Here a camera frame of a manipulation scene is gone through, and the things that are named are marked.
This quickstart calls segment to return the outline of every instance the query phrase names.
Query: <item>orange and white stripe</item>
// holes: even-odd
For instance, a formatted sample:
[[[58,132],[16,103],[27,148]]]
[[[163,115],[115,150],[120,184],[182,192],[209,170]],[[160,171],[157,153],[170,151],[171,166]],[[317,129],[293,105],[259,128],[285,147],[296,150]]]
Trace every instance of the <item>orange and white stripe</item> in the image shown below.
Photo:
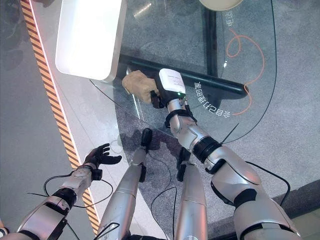
[[[26,23],[26,28],[28,30],[30,41],[32,44],[34,56],[41,74],[47,97],[49,99],[49,103],[51,105],[53,116],[59,129],[61,139],[63,141],[71,167],[73,169],[76,169],[81,165],[80,158],[68,125],[63,106],[58,95],[53,75],[48,64],[47,56],[41,41],[40,32],[32,8],[32,3],[28,0],[20,0],[20,4]],[[90,189],[86,189],[84,191],[82,199],[86,207],[93,204]],[[97,234],[100,220],[98,218],[95,206],[87,207],[86,212],[93,228],[93,232],[94,234]]]

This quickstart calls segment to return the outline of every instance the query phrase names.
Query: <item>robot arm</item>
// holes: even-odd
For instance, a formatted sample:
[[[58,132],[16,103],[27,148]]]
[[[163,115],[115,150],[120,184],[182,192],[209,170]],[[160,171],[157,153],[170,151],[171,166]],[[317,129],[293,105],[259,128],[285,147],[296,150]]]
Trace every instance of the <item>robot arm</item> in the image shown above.
[[[301,239],[285,211],[266,194],[254,169],[197,125],[185,100],[181,75],[161,69],[155,83],[160,102],[169,112],[166,125],[178,142],[213,175],[211,187],[216,195],[235,206],[233,221],[238,239]]]
[[[17,232],[3,237],[4,240],[56,240],[67,224],[67,215],[90,187],[94,180],[101,180],[100,164],[116,164],[121,156],[108,156],[109,144],[92,150],[83,165],[72,172],[62,186],[31,211],[23,220]]]

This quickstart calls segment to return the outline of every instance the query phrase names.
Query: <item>beige glove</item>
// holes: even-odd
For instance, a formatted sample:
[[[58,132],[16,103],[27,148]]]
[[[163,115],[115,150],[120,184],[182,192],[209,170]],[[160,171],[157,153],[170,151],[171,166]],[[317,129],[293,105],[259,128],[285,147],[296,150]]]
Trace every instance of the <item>beige glove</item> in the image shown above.
[[[140,100],[150,104],[150,92],[153,90],[158,95],[159,91],[156,82],[152,78],[147,78],[141,71],[133,71],[122,80],[122,86],[125,90],[137,96]]]

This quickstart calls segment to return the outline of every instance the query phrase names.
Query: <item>glass tabletop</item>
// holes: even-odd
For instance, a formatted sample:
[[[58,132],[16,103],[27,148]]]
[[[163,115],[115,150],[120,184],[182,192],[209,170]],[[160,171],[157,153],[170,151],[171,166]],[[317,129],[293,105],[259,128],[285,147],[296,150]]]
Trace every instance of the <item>glass tabletop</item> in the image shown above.
[[[151,78],[161,68],[177,70],[198,124],[227,143],[250,132],[265,114],[276,67],[269,0],[246,0],[219,12],[194,0],[131,0],[117,77],[93,83],[118,106],[170,135],[164,126],[167,109],[128,94],[122,79],[128,70]]]

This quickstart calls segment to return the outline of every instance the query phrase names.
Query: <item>wire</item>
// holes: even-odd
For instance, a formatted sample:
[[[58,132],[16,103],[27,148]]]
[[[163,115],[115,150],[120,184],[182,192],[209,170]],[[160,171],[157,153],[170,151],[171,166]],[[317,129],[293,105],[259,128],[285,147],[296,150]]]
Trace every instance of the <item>wire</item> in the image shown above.
[[[154,205],[155,200],[160,197],[161,194],[164,194],[165,192],[171,190],[171,189],[175,189],[175,196],[174,196],[174,205],[173,205],[173,218],[172,218],[172,239],[175,239],[175,211],[176,211],[176,201],[177,201],[177,187],[173,186],[170,187],[168,189],[163,190],[162,192],[160,192],[153,200],[151,203],[151,207],[150,207],[150,211],[151,211],[151,215],[153,217],[153,219],[155,220],[155,222],[160,226],[160,224],[158,223],[158,221],[156,220],[154,213],[152,212],[152,206]],[[165,231],[162,229],[166,239],[168,240],[167,234],[165,233]]]
[[[75,238],[76,238],[77,240],[80,240],[79,237],[78,237],[78,235],[77,235],[76,232],[74,231],[74,229],[70,226],[70,224],[67,222],[66,225],[69,227],[69,229],[71,230],[71,232],[73,232]]]
[[[245,162],[247,164],[251,164],[251,165],[253,165],[253,166],[255,166],[255,167],[267,172],[268,174],[271,174],[271,175],[275,176],[276,178],[278,178],[278,179],[280,179],[280,180],[285,182],[285,184],[287,185],[287,190],[286,190],[285,195],[282,198],[282,201],[280,202],[280,206],[282,206],[282,204],[284,203],[284,201],[286,200],[286,198],[288,197],[288,195],[290,193],[290,189],[291,189],[290,183],[287,180],[285,180],[283,177],[281,177],[281,176],[279,176],[279,175],[277,175],[277,174],[275,174],[275,173],[273,173],[273,172],[271,172],[271,171],[269,171],[267,169],[264,169],[262,166],[259,166],[259,165],[255,164],[253,162],[250,162],[250,161],[245,161]]]
[[[230,134],[232,134],[232,132],[236,129],[236,127],[238,127],[240,122],[238,122],[234,128],[228,133],[228,135],[222,140],[222,142],[220,142],[220,144],[223,144],[225,140],[227,140],[227,138],[230,136]]]
[[[115,224],[116,227],[114,227],[114,228],[112,228],[111,230],[109,230],[109,231],[105,232],[104,234],[102,234],[106,229],[108,229],[108,228],[109,228],[111,225],[113,225],[113,224]],[[115,229],[118,228],[119,226],[120,226],[120,224],[117,223],[117,222],[111,222],[111,223],[109,223],[93,240],[98,240],[98,239],[102,238],[104,235],[110,233],[111,231],[115,230]]]
[[[39,194],[39,193],[34,193],[34,192],[27,192],[26,194],[31,194],[31,195],[36,195],[36,196],[41,196],[41,197],[48,197],[46,195],[43,195],[43,194]]]
[[[49,193],[48,193],[48,191],[47,191],[47,184],[48,184],[48,182],[50,182],[50,181],[53,180],[53,179],[70,177],[72,173],[73,173],[73,171],[70,172],[70,173],[67,174],[67,175],[52,176],[52,177],[49,177],[47,180],[45,180],[45,182],[44,182],[44,184],[43,184],[43,191],[44,191],[45,195],[46,195],[47,197],[49,197]]]
[[[153,158],[154,160],[156,160],[156,161],[158,161],[158,162],[160,162],[160,163],[162,163],[163,165],[166,166],[166,168],[167,168],[167,170],[168,170],[168,172],[169,172],[169,175],[170,175],[170,180],[169,180],[168,184],[167,184],[167,185],[165,186],[165,188],[164,188],[164,189],[167,189],[167,188],[169,187],[169,185],[171,184],[171,181],[172,181],[172,175],[171,175],[171,171],[170,171],[169,166],[168,166],[164,161],[162,161],[162,160],[160,160],[160,159],[157,159],[157,158],[155,158],[154,156],[152,156],[152,155],[150,154],[150,151],[148,152],[148,154],[149,154],[149,156],[150,156],[151,158]]]
[[[106,200],[107,198],[109,198],[109,197],[114,193],[114,187],[113,187],[109,182],[107,182],[107,181],[105,181],[105,180],[103,180],[103,179],[101,179],[101,181],[102,181],[102,182],[105,182],[106,184],[108,184],[108,185],[111,187],[111,193],[110,193],[107,197],[105,197],[104,199],[102,199],[102,200],[100,200],[100,201],[97,201],[97,202],[94,203],[94,204],[88,205],[88,206],[78,206],[78,205],[74,205],[74,207],[76,207],[76,208],[81,208],[81,209],[86,209],[86,208],[92,207],[92,206],[94,206],[94,205],[96,205],[96,204],[99,204],[99,203],[103,202],[104,200]]]
[[[49,193],[48,193],[48,191],[47,191],[47,184],[48,184],[51,180],[53,180],[53,179],[70,177],[72,173],[73,173],[73,171],[72,171],[71,173],[67,174],[67,175],[52,176],[52,177],[48,178],[48,179],[44,182],[44,184],[43,184],[43,190],[44,190],[46,196],[41,195],[41,194],[38,194],[38,193],[32,193],[32,192],[30,192],[30,194],[38,195],[38,196],[43,196],[43,197],[49,197]],[[111,185],[111,183],[109,183],[109,182],[107,182],[107,181],[105,181],[105,180],[103,180],[103,179],[101,179],[101,181],[104,182],[104,183],[106,183],[106,184],[108,184],[108,185],[111,187],[111,193],[110,193],[108,196],[106,196],[104,199],[99,200],[99,201],[97,201],[97,202],[95,202],[95,203],[93,203],[93,204],[90,204],[90,205],[88,205],[88,206],[74,205],[74,207],[75,207],[75,208],[80,208],[80,209],[86,209],[86,208],[92,207],[92,206],[94,206],[94,205],[96,205],[96,204],[99,204],[99,203],[103,202],[104,200],[106,200],[107,198],[109,198],[109,197],[113,194],[113,192],[114,192],[114,187]]]

